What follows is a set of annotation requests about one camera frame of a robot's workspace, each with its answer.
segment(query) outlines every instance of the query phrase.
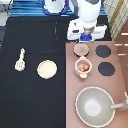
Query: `cup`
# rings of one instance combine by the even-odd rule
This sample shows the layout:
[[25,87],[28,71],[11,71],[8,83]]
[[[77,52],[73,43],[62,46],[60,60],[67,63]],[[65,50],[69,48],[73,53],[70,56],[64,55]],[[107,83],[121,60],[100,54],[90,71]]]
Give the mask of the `cup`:
[[[86,71],[81,71],[80,70],[80,65],[88,65],[89,66],[89,69],[86,70]],[[79,76],[80,78],[87,78],[88,76],[88,73],[92,70],[92,63],[86,59],[86,57],[84,56],[81,56],[76,62],[75,62],[75,68],[74,68],[74,71],[75,71],[75,74],[77,76]]]

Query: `beige plate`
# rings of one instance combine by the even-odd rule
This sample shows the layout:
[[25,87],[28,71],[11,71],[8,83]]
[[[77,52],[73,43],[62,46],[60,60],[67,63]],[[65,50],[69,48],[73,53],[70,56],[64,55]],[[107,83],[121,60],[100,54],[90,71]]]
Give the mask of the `beige plate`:
[[56,74],[57,66],[53,61],[46,60],[39,64],[37,72],[42,78],[49,79]]

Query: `pink surface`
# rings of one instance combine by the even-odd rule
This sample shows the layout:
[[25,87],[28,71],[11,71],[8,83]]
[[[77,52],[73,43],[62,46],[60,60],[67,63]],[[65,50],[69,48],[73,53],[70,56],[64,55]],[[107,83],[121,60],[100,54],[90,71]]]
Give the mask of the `pink surface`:
[[[66,128],[90,128],[90,126],[87,126],[79,119],[76,113],[75,100],[78,93],[88,86],[97,86],[106,90],[112,96],[115,103],[119,103],[125,99],[124,92],[126,88],[115,42],[95,41],[87,44],[89,47],[87,59],[92,63],[92,70],[86,79],[81,79],[74,73],[75,62],[79,59],[73,52],[75,44],[66,44]],[[101,58],[96,55],[95,49],[101,44],[111,48],[112,54],[109,57]],[[114,75],[106,77],[99,73],[98,65],[104,61],[114,65]],[[122,112],[116,110],[113,121],[105,128],[128,128],[128,110]]]

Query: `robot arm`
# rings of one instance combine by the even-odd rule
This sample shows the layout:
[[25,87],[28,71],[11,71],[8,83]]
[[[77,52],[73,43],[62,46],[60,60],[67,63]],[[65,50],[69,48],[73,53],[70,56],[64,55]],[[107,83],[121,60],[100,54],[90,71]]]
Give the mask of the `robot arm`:
[[89,36],[89,38],[91,36],[90,41],[104,37],[107,26],[96,27],[101,0],[69,0],[69,7],[79,18],[70,21],[67,33],[68,40],[79,39],[81,42],[81,35]]

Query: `round black pad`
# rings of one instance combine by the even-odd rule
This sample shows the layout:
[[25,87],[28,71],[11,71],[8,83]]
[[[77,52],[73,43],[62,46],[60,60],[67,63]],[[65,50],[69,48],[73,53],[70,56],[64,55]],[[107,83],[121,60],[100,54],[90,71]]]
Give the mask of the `round black pad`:
[[96,48],[96,54],[100,57],[108,57],[111,54],[111,49],[106,45],[99,45]]
[[103,76],[112,76],[115,72],[114,66],[109,62],[102,62],[98,66],[100,74]]

